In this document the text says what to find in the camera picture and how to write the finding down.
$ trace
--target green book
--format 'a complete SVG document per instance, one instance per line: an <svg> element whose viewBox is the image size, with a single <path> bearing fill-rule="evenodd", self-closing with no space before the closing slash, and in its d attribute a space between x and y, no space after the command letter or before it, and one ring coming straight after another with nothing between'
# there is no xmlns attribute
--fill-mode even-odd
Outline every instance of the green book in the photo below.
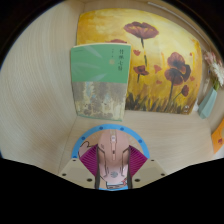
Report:
<svg viewBox="0 0 224 224"><path fill-rule="evenodd" d="M72 87L79 116L122 120L131 45L100 43L71 49Z"/></svg>

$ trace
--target poppy painting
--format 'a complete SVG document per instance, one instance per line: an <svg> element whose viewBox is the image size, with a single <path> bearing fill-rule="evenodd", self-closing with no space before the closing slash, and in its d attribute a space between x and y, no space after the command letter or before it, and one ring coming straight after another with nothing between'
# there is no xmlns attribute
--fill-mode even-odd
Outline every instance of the poppy painting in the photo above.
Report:
<svg viewBox="0 0 224 224"><path fill-rule="evenodd" d="M81 14L77 45L127 43L131 62L126 110L190 114L202 75L199 41L176 23L134 9Z"/></svg>

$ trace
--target yellow painted background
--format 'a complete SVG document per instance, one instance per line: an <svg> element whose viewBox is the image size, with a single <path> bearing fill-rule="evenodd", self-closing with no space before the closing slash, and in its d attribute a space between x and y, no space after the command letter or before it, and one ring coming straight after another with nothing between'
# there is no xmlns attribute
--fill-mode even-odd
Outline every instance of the yellow painted background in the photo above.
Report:
<svg viewBox="0 0 224 224"><path fill-rule="evenodd" d="M148 23L159 31L155 38L144 40L144 49L142 48L140 38L123 29L126 24L134 21ZM191 81L189 78L182 85L174 86L172 99L182 90L184 85L188 85L188 96L180 95L177 97L176 103L181 105L181 107L189 105L190 110L187 114L191 112L199 91L202 74L201 48L198 40L193 35L166 18L139 10L103 9L87 12L80 16L77 45L107 42L113 39L121 39L132 46L128 94L130 92L133 93L134 99L138 94L141 94L141 99L144 96L148 96L150 106L156 100L160 104L165 99L168 101L171 82L164 75L164 72L169 69L167 59L173 52L181 54L185 64L191 67L190 77L194 77L195 80ZM141 54L136 56L133 50L139 50ZM137 83L138 75L133 67L145 65L144 50L148 61L146 71L150 74L148 76L140 76L139 83ZM157 74L155 74L154 65L162 68Z"/></svg>

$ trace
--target flower stem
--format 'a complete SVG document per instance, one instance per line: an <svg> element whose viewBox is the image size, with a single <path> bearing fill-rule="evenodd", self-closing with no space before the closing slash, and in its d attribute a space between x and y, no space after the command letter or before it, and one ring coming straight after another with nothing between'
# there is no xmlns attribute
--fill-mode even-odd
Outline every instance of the flower stem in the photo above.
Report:
<svg viewBox="0 0 224 224"><path fill-rule="evenodd" d="M145 58L145 67L147 67L147 57L146 57L146 55L144 55L144 58Z"/></svg>
<svg viewBox="0 0 224 224"><path fill-rule="evenodd" d="M174 82L174 79L175 79L175 76L173 77L173 81L172 81L171 89L170 89L170 97L169 97L169 101L168 101L168 104L166 105L166 108L165 108L164 112L166 112L166 110L167 110L167 108L168 108L168 105L170 104L170 100L171 100L171 96L172 96L172 92L173 92L173 82Z"/></svg>
<svg viewBox="0 0 224 224"><path fill-rule="evenodd" d="M219 87L220 87L218 79L216 79L213 83L214 83L213 88L214 88L216 91L218 91L218 89L219 89Z"/></svg>
<svg viewBox="0 0 224 224"><path fill-rule="evenodd" d="M142 47L144 48L144 40L141 38Z"/></svg>
<svg viewBox="0 0 224 224"><path fill-rule="evenodd" d="M178 94L174 97L173 102L174 102L174 100L175 100L180 94L181 94L181 92L178 93Z"/></svg>

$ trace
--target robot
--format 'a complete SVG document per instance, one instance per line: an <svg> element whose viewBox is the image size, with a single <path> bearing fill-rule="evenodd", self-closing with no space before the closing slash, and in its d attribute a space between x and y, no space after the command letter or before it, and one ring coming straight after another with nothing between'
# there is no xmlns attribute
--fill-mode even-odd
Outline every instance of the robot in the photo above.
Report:
<svg viewBox="0 0 224 224"><path fill-rule="evenodd" d="M147 159L129 145L125 132L105 130L98 144L88 149L79 159L71 159L59 174L79 186L100 189L100 178L108 189L126 185L128 189L143 187L164 176L166 172L154 159Z"/></svg>

